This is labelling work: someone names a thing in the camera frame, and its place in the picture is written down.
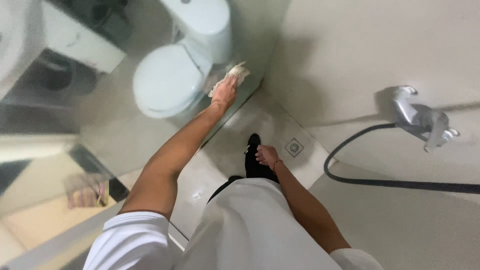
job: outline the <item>white shirt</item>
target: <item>white shirt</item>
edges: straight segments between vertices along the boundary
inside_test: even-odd
[[[277,183],[240,179],[206,206],[183,257],[174,261],[168,220],[152,212],[118,215],[105,223],[84,270],[380,270],[358,249],[327,254],[295,220]]]

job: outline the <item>sink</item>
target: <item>sink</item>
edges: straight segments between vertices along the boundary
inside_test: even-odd
[[[43,50],[40,0],[0,0],[0,100]]]

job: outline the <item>white sleeve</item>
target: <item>white sleeve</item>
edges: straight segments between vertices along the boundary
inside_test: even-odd
[[[383,270],[375,258],[363,250],[341,248],[332,251],[330,257],[343,270]]]
[[[84,270],[172,268],[168,220],[152,212],[125,213],[107,221],[84,265]]]

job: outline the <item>bracelet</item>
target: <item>bracelet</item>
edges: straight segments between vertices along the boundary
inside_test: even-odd
[[[276,164],[277,162],[279,162],[279,161],[281,161],[281,162],[283,163],[283,160],[276,160],[276,161],[273,163],[273,169],[272,169],[272,171],[273,171],[273,174],[274,174],[274,175],[276,175],[276,173],[275,173],[275,164]]]

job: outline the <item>toilet tank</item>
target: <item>toilet tank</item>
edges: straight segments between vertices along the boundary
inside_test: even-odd
[[[160,1],[184,33],[187,46],[200,51],[212,63],[229,61],[232,33],[230,7],[225,0]]]

